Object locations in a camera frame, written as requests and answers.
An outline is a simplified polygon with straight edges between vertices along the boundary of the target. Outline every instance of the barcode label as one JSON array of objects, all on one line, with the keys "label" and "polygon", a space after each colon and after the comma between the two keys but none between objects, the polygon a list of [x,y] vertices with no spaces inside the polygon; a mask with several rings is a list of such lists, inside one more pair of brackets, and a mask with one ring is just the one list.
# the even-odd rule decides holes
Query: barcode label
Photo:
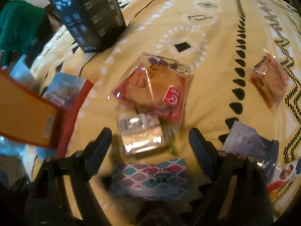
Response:
[{"label": "barcode label", "polygon": [[52,131],[53,122],[55,121],[54,115],[48,115],[46,125],[43,133],[43,138],[49,139]]}]

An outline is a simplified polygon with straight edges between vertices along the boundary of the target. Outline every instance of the red label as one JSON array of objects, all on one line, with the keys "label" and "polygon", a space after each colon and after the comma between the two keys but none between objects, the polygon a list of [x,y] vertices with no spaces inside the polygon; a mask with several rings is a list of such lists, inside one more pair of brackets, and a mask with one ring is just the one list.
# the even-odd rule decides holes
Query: red label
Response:
[{"label": "red label", "polygon": [[163,102],[170,104],[172,107],[177,107],[181,98],[181,93],[173,88],[169,87],[168,91],[165,94]]}]

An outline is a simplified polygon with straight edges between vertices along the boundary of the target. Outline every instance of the silver packet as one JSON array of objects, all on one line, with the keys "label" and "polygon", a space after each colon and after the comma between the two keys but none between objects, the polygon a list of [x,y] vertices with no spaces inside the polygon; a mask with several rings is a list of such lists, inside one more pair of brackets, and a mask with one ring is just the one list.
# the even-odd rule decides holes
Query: silver packet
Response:
[{"label": "silver packet", "polygon": [[122,119],[118,122],[118,131],[120,135],[141,132],[151,127],[160,125],[158,117],[139,114],[130,118]]},{"label": "silver packet", "polygon": [[121,143],[124,154],[136,155],[168,146],[161,126],[148,128],[142,132],[121,135]]}]

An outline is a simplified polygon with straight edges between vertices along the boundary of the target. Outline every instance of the plastic bag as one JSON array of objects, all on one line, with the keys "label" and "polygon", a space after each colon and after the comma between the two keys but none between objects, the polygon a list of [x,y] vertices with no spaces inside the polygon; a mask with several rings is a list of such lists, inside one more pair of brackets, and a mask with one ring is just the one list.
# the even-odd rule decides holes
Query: plastic bag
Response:
[{"label": "plastic bag", "polygon": [[301,157],[282,166],[277,166],[271,182],[267,185],[270,199],[278,196],[278,188],[288,184],[293,179],[299,178],[301,173]]},{"label": "plastic bag", "polygon": [[285,95],[288,76],[274,56],[266,56],[254,66],[250,81],[256,86],[269,109],[278,107]]},{"label": "plastic bag", "polygon": [[142,53],[111,95],[142,113],[181,121],[190,79],[190,68],[178,61]]},{"label": "plastic bag", "polygon": [[267,140],[259,136],[254,128],[235,121],[222,150],[243,159],[253,156],[263,170],[267,184],[270,183],[278,157],[278,141]]},{"label": "plastic bag", "polygon": [[147,114],[119,120],[118,131],[125,157],[165,150],[173,137],[168,126],[160,125],[158,117]]},{"label": "plastic bag", "polygon": [[111,192],[116,197],[182,200],[188,197],[187,177],[184,158],[150,165],[121,163],[113,171]]}]

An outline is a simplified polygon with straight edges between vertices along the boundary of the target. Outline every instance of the colorful patterned card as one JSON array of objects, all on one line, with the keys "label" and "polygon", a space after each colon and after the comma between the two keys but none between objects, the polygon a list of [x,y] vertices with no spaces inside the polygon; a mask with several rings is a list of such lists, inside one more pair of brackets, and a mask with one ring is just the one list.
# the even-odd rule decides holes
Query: colorful patterned card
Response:
[{"label": "colorful patterned card", "polygon": [[185,159],[150,165],[121,163],[113,172],[112,193],[117,197],[142,197],[156,201],[186,199],[188,174]]}]

